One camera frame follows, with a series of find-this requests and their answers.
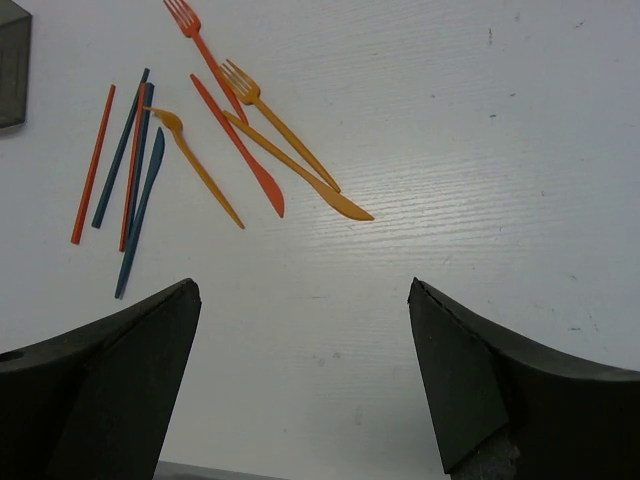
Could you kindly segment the yellow-orange plastic knife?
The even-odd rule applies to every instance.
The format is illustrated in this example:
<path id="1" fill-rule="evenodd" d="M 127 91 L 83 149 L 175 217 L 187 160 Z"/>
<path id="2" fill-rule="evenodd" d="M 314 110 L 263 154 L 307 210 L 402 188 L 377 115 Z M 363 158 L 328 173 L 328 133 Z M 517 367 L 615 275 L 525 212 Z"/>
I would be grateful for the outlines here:
<path id="1" fill-rule="evenodd" d="M 374 220 L 374 217 L 370 213 L 365 211 L 363 208 L 355 204 L 353 201 L 351 201 L 341 193 L 333 190 L 330 186 L 319 180 L 316 176 L 312 175 L 309 171 L 295 162 L 289 155 L 284 153 L 280 148 L 266 139 L 262 134 L 257 132 L 253 127 L 243 123 L 238 117 L 227 110 L 223 111 L 223 115 L 228 121 L 231 122 L 232 125 L 242 131 L 245 136 L 250 138 L 263 150 L 270 153 L 273 157 L 278 159 L 281 163 L 289 167 L 301 178 L 303 178 L 319 194 L 319 196 L 338 213 L 346 218 L 356 221 Z"/>

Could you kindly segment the red-orange plastic fork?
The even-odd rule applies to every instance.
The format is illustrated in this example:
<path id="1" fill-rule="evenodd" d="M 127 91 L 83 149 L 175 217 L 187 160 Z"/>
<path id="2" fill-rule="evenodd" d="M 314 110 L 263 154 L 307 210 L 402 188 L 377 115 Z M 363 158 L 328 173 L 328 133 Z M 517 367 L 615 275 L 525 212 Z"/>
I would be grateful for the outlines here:
<path id="1" fill-rule="evenodd" d="M 168 9 L 169 13 L 182 31 L 183 35 L 187 38 L 192 39 L 195 43 L 205 63 L 216 78 L 216 81 L 218 82 L 220 88 L 224 92 L 227 100 L 230 102 L 239 118 L 245 124 L 248 124 L 248 118 L 246 117 L 238 98 L 226 83 L 218 62 L 216 61 L 206 42 L 200 35 L 201 21 L 196 12 L 184 0 L 164 0 L 163 4 Z"/>

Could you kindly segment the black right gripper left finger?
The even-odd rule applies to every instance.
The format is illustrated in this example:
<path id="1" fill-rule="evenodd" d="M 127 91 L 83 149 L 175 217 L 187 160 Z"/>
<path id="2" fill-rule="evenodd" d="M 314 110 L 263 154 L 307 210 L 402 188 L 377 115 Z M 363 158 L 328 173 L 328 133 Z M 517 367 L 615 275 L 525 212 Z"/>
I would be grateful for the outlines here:
<path id="1" fill-rule="evenodd" d="M 184 279 L 2 353 L 2 478 L 152 478 L 200 311 L 199 287 Z"/>

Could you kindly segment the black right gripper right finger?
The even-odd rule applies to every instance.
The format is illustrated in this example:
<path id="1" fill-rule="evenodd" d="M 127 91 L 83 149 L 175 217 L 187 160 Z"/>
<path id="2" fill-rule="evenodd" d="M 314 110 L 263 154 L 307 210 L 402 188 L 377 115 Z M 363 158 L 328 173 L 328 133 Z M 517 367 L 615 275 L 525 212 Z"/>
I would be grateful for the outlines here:
<path id="1" fill-rule="evenodd" d="M 639 375 L 496 324 L 414 280 L 409 314 L 453 479 L 635 479 Z"/>

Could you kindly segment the blue plastic knife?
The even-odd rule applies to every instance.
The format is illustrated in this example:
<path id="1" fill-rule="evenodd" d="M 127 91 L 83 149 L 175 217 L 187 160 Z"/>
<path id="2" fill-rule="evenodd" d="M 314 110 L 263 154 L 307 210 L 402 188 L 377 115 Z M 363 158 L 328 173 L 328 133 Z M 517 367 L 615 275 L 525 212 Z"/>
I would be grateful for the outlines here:
<path id="1" fill-rule="evenodd" d="M 147 205 L 149 202 L 149 197 L 151 195 L 152 187 L 157 178 L 158 172 L 160 170 L 163 156 L 165 151 L 165 136 L 161 128 L 157 129 L 151 156 L 149 167 L 147 170 L 147 175 L 145 178 L 145 183 L 143 186 L 142 194 L 140 196 L 140 201 L 138 208 L 136 210 L 136 215 L 134 217 L 133 226 L 130 230 L 129 239 L 127 240 L 124 258 L 122 261 L 121 269 L 119 272 L 119 277 L 117 281 L 117 286 L 115 290 L 114 297 L 116 299 L 121 299 L 128 279 L 131 272 L 131 268 L 133 265 L 133 261 L 135 258 L 136 249 L 139 242 L 139 237 L 147 209 Z"/>

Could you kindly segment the red-orange plastic knife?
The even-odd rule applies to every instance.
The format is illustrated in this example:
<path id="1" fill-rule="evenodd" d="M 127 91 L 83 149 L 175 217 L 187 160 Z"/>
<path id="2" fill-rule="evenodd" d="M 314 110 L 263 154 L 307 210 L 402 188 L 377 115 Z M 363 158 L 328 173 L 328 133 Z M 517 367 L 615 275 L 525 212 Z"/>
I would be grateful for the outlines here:
<path id="1" fill-rule="evenodd" d="M 231 126 L 229 120 L 224 116 L 222 109 L 218 106 L 213 96 L 209 93 L 200 79 L 193 73 L 191 73 L 189 77 L 196 90 L 202 97 L 204 103 L 209 107 L 226 134 L 229 136 L 230 140 L 233 142 L 241 156 L 244 158 L 245 162 L 254 174 L 256 180 L 260 184 L 262 190 L 264 191 L 266 197 L 270 201 L 278 216 L 280 218 L 283 218 L 285 214 L 285 201 L 279 185 L 270 175 L 270 173 L 252 156 L 252 154 L 246 148 L 243 141 L 239 138 L 238 134 Z"/>

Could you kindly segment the yellow-orange plastic fork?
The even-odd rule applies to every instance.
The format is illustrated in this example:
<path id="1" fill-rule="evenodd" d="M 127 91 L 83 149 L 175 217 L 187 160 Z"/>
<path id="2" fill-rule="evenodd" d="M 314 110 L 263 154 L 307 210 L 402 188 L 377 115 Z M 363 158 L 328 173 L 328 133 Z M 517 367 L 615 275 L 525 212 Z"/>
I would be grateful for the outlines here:
<path id="1" fill-rule="evenodd" d="M 254 105 L 265 118 L 276 128 L 282 137 L 296 150 L 297 153 L 329 184 L 336 192 L 340 193 L 341 188 L 329 174 L 328 170 L 307 148 L 307 146 L 294 134 L 294 132 L 270 109 L 261 99 L 259 85 L 234 62 L 226 59 L 221 64 L 220 69 L 226 82 L 245 105 Z"/>

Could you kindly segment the yellow-orange plastic fork bent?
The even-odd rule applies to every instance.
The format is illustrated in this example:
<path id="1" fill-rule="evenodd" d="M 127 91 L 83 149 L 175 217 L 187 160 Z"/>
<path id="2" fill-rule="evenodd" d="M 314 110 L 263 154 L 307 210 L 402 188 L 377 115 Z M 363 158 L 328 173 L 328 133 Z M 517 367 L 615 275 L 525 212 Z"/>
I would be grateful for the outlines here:
<path id="1" fill-rule="evenodd" d="M 218 185 L 215 183 L 211 175 L 204 168 L 202 163 L 198 160 L 198 158 L 186 142 L 183 135 L 183 123 L 181 119 L 176 114 L 159 108 L 145 107 L 145 110 L 152 112 L 156 117 L 160 119 L 162 124 L 170 130 L 176 145 L 181 150 L 185 158 L 189 161 L 202 182 L 205 184 L 214 198 L 219 202 L 222 208 L 226 211 L 226 213 L 236 223 L 236 225 L 240 229 L 244 229 L 245 225 L 240 219 L 239 215 L 236 213 L 236 211 L 231 206 L 230 202 L 222 193 Z"/>

